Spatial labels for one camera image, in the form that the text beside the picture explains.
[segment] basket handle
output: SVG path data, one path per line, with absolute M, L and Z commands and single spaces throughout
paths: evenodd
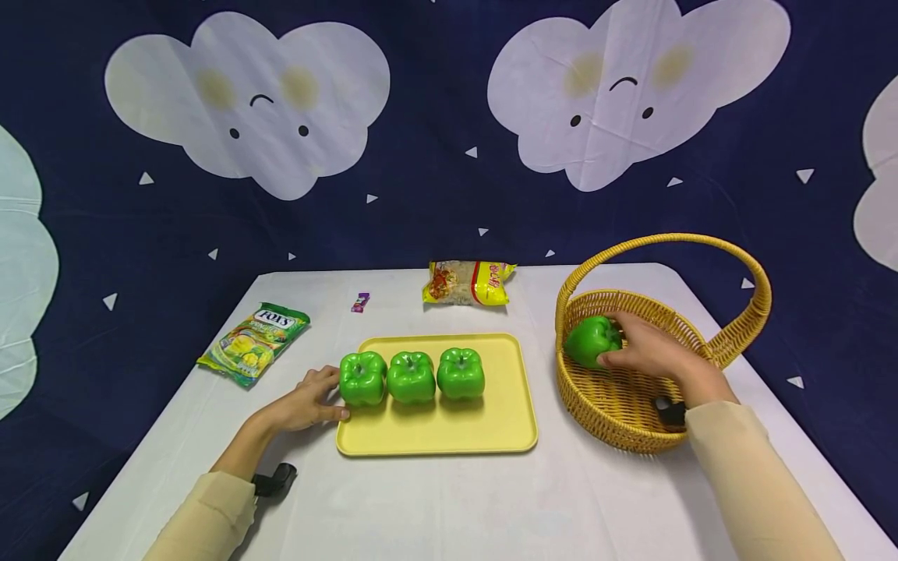
M 736 256 L 752 272 L 754 277 L 754 294 L 752 294 L 752 299 L 748 302 L 748 306 L 739 314 L 739 317 L 721 329 L 708 342 L 709 353 L 714 364 L 723 368 L 732 363 L 758 336 L 767 322 L 767 317 L 770 315 L 770 305 L 772 304 L 770 280 L 767 278 L 767 274 L 764 272 L 761 264 L 742 248 L 735 246 L 729 241 L 697 233 L 659 233 L 644 238 L 637 238 L 619 243 L 587 260 L 570 274 L 568 280 L 561 287 L 559 298 L 555 305 L 555 332 L 564 333 L 564 316 L 568 307 L 568 300 L 577 289 L 580 281 L 590 271 L 608 259 L 619 256 L 624 251 L 663 241 L 704 243 Z

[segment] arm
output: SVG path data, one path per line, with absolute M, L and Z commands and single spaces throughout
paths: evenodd
M 689 409 L 692 449 L 708 476 L 726 531 L 744 561 L 835 561 L 838 547 L 801 486 L 773 450 L 767 431 L 724 374 L 672 337 L 628 313 L 618 321 L 628 347 L 598 361 L 670 378 Z
M 243 542 L 256 510 L 250 483 L 265 449 L 282 431 L 349 417 L 349 410 L 325 407 L 321 399 L 339 381 L 339 371 L 310 370 L 296 388 L 243 423 L 209 473 L 201 476 L 165 525 L 144 561 L 225 561 Z
M 706 403 L 686 413 L 686 426 L 741 559 L 842 559 L 750 408 Z

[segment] wicker basket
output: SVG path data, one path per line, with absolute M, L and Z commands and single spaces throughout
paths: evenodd
M 754 276 L 754 294 L 748 307 L 709 342 L 684 317 L 660 302 L 623 290 L 595 290 L 571 295 L 591 270 L 627 250 L 661 241 L 695 241 L 727 251 L 745 263 Z M 728 241 L 694 233 L 666 233 L 625 241 L 577 267 L 559 292 L 555 308 L 555 354 L 558 386 L 570 414 L 596 438 L 626 451 L 658 453 L 686 440 L 685 429 L 672 432 L 661 424 L 653 401 L 658 396 L 682 399 L 670 380 L 612 369 L 588 370 L 564 353 L 568 333 L 585 318 L 607 311 L 628 311 L 677 338 L 695 354 L 723 368 L 732 363 L 757 337 L 770 314 L 770 281 L 752 256 Z

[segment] fox's candy package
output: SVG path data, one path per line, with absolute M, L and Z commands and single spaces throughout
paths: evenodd
M 309 316 L 263 302 L 256 313 L 217 341 L 197 364 L 231 376 L 249 387 L 309 326 Z
M 505 281 L 515 267 L 497 261 L 431 261 L 430 282 L 421 298 L 440 304 L 504 306 Z

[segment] hand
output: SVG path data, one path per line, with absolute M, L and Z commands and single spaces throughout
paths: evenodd
M 259 414 L 266 417 L 278 431 L 301 431 L 322 421 L 348 419 L 349 409 L 321 403 L 337 384 L 337 368 L 325 366 L 320 370 L 310 370 L 293 391 L 265 406 Z
M 711 401 L 739 403 L 719 368 L 669 334 L 625 311 L 609 312 L 605 317 L 617 321 L 623 328 L 627 348 L 599 355 L 600 365 L 670 378 L 680 386 L 688 408 Z

